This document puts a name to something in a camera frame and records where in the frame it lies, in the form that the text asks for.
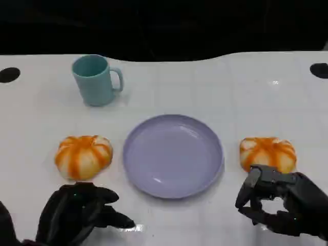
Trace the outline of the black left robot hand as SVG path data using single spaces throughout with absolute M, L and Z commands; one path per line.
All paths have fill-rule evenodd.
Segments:
M 94 228 L 135 227 L 132 219 L 110 205 L 118 200 L 114 191 L 91 182 L 63 185 L 46 203 L 35 240 L 44 245 L 81 245 Z

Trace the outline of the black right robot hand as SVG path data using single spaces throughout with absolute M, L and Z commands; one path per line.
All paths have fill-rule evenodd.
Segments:
M 262 200 L 283 200 L 285 211 L 267 213 Z M 327 241 L 327 195 L 306 175 L 252 165 L 236 198 L 238 212 L 270 231 L 289 236 L 308 234 Z

